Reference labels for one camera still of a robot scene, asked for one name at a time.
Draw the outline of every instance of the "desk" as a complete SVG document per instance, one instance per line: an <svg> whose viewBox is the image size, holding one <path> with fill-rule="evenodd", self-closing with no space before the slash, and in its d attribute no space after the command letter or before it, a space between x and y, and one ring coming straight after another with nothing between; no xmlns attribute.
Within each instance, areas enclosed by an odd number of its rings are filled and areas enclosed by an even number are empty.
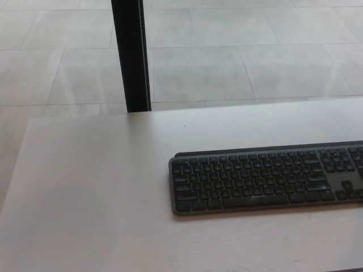
<svg viewBox="0 0 363 272"><path fill-rule="evenodd" d="M363 139L345 99L31 121L0 218L1 272L363 267L363 208L171 211L177 152Z"/></svg>

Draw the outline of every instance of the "keyboard frame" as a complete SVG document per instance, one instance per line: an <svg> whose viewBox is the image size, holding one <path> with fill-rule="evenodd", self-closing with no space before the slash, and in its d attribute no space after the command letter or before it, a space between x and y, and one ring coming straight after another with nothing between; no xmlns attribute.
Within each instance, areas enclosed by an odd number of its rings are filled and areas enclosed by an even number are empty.
<svg viewBox="0 0 363 272"><path fill-rule="evenodd" d="M324 174L328 177L328 182L332 187L332 192L334 193L335 200L334 201L319 201L319 202L304 202L304 203L288 203L284 205L261 205L261 206L250 206L250 207L239 207L239 208L231 208L225 209L223 206L219 210L204 210L204 211L190 211L190 212L180 212L176 209L176 201L175 201L175 194L174 194L174 181L173 181L173 174L172 174L172 161L175 159L191 159L191 158L201 158L205 156L212 156L212 155L236 155L236 154L258 154L258 153L266 153L268 151L274 152L287 152L287 151L308 151L308 150L319 150L319 149L328 149L330 148L348 148L348 147L362 147L363 141L349 141L349 142L332 142L332 143L313 143L313 144L297 144L297 145L290 145L290 146L270 146L270 147L253 147L253 148L240 148L240 149L232 149L232 150L213 150L213 151L196 151L196 152L180 152L177 153L173 158L169 160L168 167L169 167L169 183L170 183L170 195L171 195L171 203L172 203L172 210L173 213L176 215L181 216L190 216L190 215L201 215L201 214L215 214L215 213L230 213L230 212L237 212L237 211L253 211L253 210L267 210L267 209L281 209L281 208L292 208L292 207L311 207L311 206L325 206L325 205L334 205L334 204L344 204L344 203L363 203L363 199L346 199L346 200L338 200L335 195L335 190L339 189L342 190L343 187L337 188L338 183L341 184L342 180L351 180L353 185L357 184L359 181L352 178L344 178L341 179L343 174L348 174L349 176L358 176L360 182L362 182L359 188L363 188L363 177L360 176L358 173L357 168L355 167L354 172L334 172L334 173L327 173L324 169ZM334 180L330 180L329 177L332 175L335 176Z"/></svg>

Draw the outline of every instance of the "floor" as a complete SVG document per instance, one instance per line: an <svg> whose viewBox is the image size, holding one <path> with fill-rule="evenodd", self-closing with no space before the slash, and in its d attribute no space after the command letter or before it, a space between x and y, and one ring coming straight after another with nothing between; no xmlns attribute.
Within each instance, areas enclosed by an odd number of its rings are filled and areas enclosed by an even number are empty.
<svg viewBox="0 0 363 272"><path fill-rule="evenodd" d="M363 95L363 0L144 0L154 110ZM111 0L0 0L0 209L29 119L126 112Z"/></svg>

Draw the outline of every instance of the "tile floor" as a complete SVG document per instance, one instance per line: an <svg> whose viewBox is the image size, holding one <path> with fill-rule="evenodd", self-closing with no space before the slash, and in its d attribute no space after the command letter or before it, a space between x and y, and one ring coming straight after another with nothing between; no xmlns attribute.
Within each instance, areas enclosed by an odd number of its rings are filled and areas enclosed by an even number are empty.
<svg viewBox="0 0 363 272"><path fill-rule="evenodd" d="M144 0L154 110L363 95L363 0ZM0 209L31 118L126 112L111 0L0 0Z"/></svg>

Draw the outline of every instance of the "black pole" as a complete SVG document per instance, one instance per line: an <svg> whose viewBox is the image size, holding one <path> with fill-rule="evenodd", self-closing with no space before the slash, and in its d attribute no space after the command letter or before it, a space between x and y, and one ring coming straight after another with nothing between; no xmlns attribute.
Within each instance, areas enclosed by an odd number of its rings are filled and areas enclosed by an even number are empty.
<svg viewBox="0 0 363 272"><path fill-rule="evenodd" d="M128 112L151 110L142 0L111 0Z"/></svg>

